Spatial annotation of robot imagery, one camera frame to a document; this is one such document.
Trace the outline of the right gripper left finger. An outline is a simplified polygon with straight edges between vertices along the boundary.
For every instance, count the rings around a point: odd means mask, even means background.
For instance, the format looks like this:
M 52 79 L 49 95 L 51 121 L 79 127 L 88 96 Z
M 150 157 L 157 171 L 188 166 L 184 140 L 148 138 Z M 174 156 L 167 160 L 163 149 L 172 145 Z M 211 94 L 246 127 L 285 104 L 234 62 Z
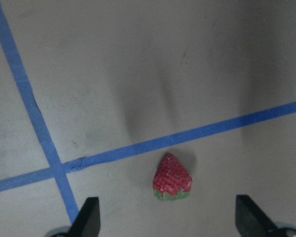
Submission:
M 100 205 L 98 197 L 88 197 L 74 223 L 68 237 L 97 237 L 100 233 Z

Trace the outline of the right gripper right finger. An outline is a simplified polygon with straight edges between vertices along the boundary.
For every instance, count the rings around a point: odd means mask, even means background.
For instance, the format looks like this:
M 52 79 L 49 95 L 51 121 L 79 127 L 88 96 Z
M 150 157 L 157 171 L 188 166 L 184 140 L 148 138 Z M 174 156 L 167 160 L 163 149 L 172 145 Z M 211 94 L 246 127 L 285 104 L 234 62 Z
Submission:
M 241 237 L 268 237 L 276 225 L 248 195 L 237 195 L 235 226 Z

